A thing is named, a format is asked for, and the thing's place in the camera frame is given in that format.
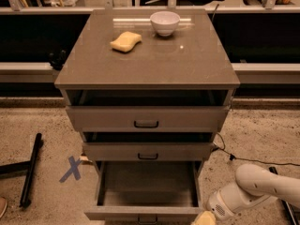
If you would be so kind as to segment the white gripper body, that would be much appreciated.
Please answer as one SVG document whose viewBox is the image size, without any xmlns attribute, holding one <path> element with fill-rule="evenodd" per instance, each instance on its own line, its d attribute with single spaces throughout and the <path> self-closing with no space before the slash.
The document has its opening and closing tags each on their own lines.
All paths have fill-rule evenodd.
<svg viewBox="0 0 300 225">
<path fill-rule="evenodd" d="M 206 208 L 217 220 L 227 220 L 243 210 L 263 207 L 277 200 L 270 195 L 254 196 L 231 182 L 210 195 Z"/>
</svg>

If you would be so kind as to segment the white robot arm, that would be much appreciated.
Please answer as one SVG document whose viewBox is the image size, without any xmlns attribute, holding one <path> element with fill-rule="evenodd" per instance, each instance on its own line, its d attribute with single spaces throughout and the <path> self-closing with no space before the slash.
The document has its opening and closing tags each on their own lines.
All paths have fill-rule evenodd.
<svg viewBox="0 0 300 225">
<path fill-rule="evenodd" d="M 191 225 L 216 225 L 239 212 L 276 200 L 300 207 L 300 180 L 270 172 L 254 164 L 243 164 L 235 172 L 234 181 L 214 192 L 206 210 Z"/>
</svg>

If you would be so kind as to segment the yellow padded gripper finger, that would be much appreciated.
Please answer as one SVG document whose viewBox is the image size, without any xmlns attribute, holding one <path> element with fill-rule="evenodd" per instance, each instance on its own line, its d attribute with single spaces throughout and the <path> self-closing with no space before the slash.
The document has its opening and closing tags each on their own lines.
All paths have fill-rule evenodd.
<svg viewBox="0 0 300 225">
<path fill-rule="evenodd" d="M 216 225 L 216 218 L 210 211 L 204 211 L 196 216 L 191 225 Z"/>
</svg>

